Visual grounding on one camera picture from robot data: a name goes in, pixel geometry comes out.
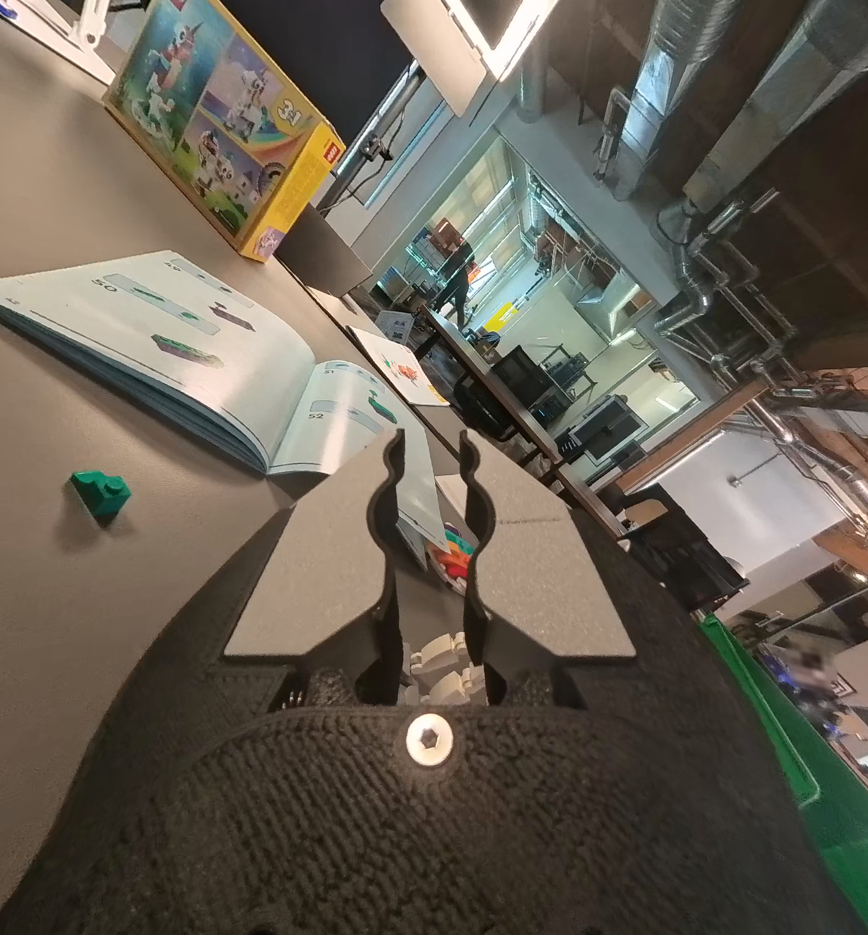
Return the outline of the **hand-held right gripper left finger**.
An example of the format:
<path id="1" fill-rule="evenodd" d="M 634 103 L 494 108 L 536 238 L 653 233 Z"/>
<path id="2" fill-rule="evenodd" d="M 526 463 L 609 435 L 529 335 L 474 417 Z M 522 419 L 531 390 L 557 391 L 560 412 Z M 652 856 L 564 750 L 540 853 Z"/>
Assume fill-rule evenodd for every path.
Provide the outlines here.
<path id="1" fill-rule="evenodd" d="M 383 432 L 292 509 L 224 649 L 231 662 L 376 662 L 405 433 Z"/>

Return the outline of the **pile of colourful lego pieces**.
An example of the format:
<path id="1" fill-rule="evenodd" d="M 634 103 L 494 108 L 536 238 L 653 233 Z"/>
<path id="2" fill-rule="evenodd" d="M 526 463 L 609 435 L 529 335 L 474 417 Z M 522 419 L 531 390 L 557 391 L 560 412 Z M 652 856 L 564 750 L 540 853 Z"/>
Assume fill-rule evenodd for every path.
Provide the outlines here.
<path id="1" fill-rule="evenodd" d="M 472 546 L 453 524 L 444 524 L 444 535 L 448 548 L 441 549 L 438 545 L 428 542 L 426 552 L 432 567 L 442 582 L 452 592 L 465 596 L 467 587 L 467 573 L 470 559 L 474 553 Z"/>

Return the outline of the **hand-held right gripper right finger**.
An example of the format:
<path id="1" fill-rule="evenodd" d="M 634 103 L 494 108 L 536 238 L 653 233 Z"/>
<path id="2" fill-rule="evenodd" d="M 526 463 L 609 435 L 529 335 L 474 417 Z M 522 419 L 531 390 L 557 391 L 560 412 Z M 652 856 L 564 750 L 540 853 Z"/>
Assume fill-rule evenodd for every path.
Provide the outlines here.
<path id="1" fill-rule="evenodd" d="M 637 652 L 563 500 L 476 431 L 460 436 L 475 662 L 588 662 Z"/>

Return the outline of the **white lego unicorn model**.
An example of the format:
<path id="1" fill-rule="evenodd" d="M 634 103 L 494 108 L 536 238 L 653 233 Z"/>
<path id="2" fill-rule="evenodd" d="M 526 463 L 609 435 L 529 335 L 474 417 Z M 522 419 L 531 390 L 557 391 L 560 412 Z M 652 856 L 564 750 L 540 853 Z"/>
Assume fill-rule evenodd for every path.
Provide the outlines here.
<path id="1" fill-rule="evenodd" d="M 402 646 L 397 705 L 488 705 L 484 667 L 471 662 L 463 631 L 435 637 L 418 650 L 407 641 Z"/>

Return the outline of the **white stand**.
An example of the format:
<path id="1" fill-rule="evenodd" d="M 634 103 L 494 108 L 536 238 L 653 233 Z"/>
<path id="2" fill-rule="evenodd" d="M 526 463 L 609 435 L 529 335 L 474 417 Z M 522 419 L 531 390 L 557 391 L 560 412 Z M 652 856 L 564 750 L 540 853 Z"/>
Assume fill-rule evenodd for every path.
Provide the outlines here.
<path id="1" fill-rule="evenodd" d="M 7 1 L 11 23 L 27 36 L 104 86 L 115 69 L 98 52 L 112 17 L 144 13 L 148 2 L 139 1 Z"/>

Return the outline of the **yellow lego set box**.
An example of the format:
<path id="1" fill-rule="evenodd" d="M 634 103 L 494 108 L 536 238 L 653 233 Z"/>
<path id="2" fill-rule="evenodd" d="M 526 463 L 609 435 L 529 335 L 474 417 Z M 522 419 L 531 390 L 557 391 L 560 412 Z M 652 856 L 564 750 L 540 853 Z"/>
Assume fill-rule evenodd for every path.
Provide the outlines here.
<path id="1" fill-rule="evenodd" d="M 149 2 L 107 111 L 241 256 L 271 259 L 346 151 L 225 5 Z"/>

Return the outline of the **long dark table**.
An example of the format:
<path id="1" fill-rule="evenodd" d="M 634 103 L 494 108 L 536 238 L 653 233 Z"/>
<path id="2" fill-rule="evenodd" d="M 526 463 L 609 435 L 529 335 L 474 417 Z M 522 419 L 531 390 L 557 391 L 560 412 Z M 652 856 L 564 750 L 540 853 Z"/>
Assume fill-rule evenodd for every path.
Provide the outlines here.
<path id="1" fill-rule="evenodd" d="M 510 417 L 518 434 L 527 438 L 534 445 L 535 452 L 540 452 L 548 460 L 548 469 L 540 477 L 540 481 L 546 486 L 560 482 L 569 503 L 582 508 L 598 520 L 616 541 L 624 539 L 627 530 L 617 516 L 592 490 L 572 478 L 569 467 L 561 458 L 550 434 L 539 425 L 527 407 L 520 403 L 503 381 L 491 373 L 483 359 L 464 341 L 457 328 L 438 313 L 428 310 L 426 306 L 421 306 L 420 314 L 432 330 L 426 344 L 431 347 L 443 345 L 463 369 L 464 376 L 483 387 Z"/>

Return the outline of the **open lego instruction booklet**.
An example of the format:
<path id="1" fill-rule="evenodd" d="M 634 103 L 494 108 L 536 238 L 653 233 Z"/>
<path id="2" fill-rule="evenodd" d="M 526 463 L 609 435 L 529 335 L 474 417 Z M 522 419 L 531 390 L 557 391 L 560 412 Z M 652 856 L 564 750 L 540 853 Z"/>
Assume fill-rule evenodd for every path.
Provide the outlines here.
<path id="1" fill-rule="evenodd" d="M 262 476 L 328 477 L 402 430 L 399 531 L 417 556 L 450 549 L 425 429 L 395 391 L 181 255 L 0 278 L 0 321 Z"/>

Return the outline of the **small green lego piece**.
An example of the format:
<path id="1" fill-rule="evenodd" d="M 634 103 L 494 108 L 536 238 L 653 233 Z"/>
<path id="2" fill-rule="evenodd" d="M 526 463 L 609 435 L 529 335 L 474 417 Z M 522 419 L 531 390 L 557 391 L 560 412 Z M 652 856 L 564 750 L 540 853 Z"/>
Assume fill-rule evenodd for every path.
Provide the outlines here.
<path id="1" fill-rule="evenodd" d="M 68 481 L 90 516 L 101 525 L 113 522 L 132 496 L 121 476 L 100 470 L 74 472 Z"/>

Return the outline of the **white light panel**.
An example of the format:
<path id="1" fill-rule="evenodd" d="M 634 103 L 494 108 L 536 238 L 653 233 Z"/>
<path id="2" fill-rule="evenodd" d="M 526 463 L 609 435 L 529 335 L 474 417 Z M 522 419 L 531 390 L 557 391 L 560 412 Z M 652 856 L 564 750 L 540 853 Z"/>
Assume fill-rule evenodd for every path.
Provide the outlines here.
<path id="1" fill-rule="evenodd" d="M 383 1 L 381 15 L 456 117 L 533 43 L 556 1 Z"/>

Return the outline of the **large green plastic bin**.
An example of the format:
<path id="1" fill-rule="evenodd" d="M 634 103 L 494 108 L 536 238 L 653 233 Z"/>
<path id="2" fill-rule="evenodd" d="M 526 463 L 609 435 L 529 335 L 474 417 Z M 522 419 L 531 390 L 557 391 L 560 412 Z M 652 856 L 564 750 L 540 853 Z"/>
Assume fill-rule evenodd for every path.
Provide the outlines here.
<path id="1" fill-rule="evenodd" d="M 868 789 L 714 615 L 699 628 L 758 714 L 816 851 L 868 928 Z"/>

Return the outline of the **closed booklet with red picture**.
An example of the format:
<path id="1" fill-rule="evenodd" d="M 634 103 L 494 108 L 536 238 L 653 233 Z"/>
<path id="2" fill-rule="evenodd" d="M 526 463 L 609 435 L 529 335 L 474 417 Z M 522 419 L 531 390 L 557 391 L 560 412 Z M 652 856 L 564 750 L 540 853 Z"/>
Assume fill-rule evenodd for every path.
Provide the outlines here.
<path id="1" fill-rule="evenodd" d="M 383 378 L 405 403 L 425 408 L 448 408 L 451 405 L 429 380 L 419 360 L 405 345 L 350 325 L 346 330 L 365 356 L 380 368 Z"/>

